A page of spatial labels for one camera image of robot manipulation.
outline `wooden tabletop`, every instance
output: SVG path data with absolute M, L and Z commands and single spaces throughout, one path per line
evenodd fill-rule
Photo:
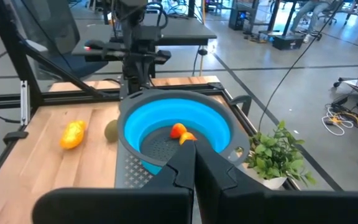
M 156 78 L 154 85 L 218 82 L 216 77 Z M 109 81 L 87 82 L 97 89 L 117 88 Z M 71 83 L 56 83 L 50 91 L 77 90 Z M 221 103 L 220 96 L 213 96 Z M 107 143 L 104 127 L 119 116 L 119 102 L 46 106 L 37 110 L 21 139 L 0 168 L 0 223 L 31 223 L 36 200 L 60 187 L 114 187 L 117 144 Z M 86 122 L 86 136 L 72 151 L 58 142 L 66 125 Z

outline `yellow toy pepper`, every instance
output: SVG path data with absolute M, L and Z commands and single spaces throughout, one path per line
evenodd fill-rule
M 85 133 L 85 122 L 84 121 L 73 121 L 70 122 L 62 138 L 60 139 L 60 146 L 63 149 L 73 149 L 79 145 L 84 139 Z

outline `black clamp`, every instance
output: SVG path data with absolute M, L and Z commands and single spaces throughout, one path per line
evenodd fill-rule
M 208 85 L 217 89 L 217 90 L 224 90 L 223 85 L 220 82 L 211 82 L 211 83 L 208 83 Z
M 17 141 L 19 139 L 25 139 L 29 133 L 27 131 L 13 131 L 7 133 L 3 139 L 5 145 L 8 145 L 11 141 Z
M 242 103 L 241 111 L 248 116 L 249 109 L 251 107 L 252 97 L 248 95 L 242 95 L 234 97 L 230 102 L 229 105 L 234 106 L 239 103 Z

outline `wheel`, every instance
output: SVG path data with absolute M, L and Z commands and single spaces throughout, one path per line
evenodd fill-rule
M 341 84 L 341 82 L 336 82 L 336 83 L 334 83 L 334 87 L 337 88 L 340 84 Z
M 316 36 L 317 41 L 320 41 L 322 37 L 323 37 L 323 36 L 322 36 L 321 34 L 318 34 L 318 35 Z

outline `concrete floor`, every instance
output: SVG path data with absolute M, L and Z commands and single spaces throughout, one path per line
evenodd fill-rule
M 86 30 L 88 24 L 102 24 L 101 17 L 83 7 L 83 2 L 72 9 L 78 28 Z M 289 67 L 302 54 L 300 50 L 279 51 L 271 44 L 256 44 L 243 39 L 240 31 L 227 26 L 229 12 L 221 16 L 208 15 L 206 26 L 213 30 L 218 39 L 212 40 L 204 57 L 203 75 L 216 75 L 232 96 L 251 95 L 254 99 L 249 118 L 258 128 L 258 122 L 270 95 Z M 277 26 L 285 23 L 287 11 L 280 10 Z M 341 85 L 337 90 L 332 84 L 339 77 L 358 76 L 358 17 L 352 16 L 343 26 L 346 15 L 338 14 L 337 24 L 327 26 L 323 38 L 313 43 L 299 60 L 268 106 L 271 112 L 264 116 L 260 130 L 271 132 L 275 123 L 284 119 L 287 128 L 296 138 L 306 141 L 304 148 L 309 161 L 307 168 L 313 171 L 318 184 L 310 190 L 333 190 L 339 186 L 344 190 L 358 190 L 358 129 L 347 129 L 341 137 L 333 136 L 321 124 L 326 111 L 324 105 L 336 97 L 348 94 L 350 88 Z M 189 77 L 197 47 L 162 47 L 172 53 L 166 65 L 157 67 L 158 77 Z M 0 94 L 19 93 L 19 79 L 0 40 Z M 121 65 L 112 62 L 90 80 L 111 78 L 121 71 Z M 52 81 L 39 81 L 43 91 Z M 357 99 L 351 95 L 350 105 Z M 0 115 L 17 119 L 19 110 L 0 110 Z M 2 138 L 17 125 L 0 120 L 0 153 L 4 149 Z

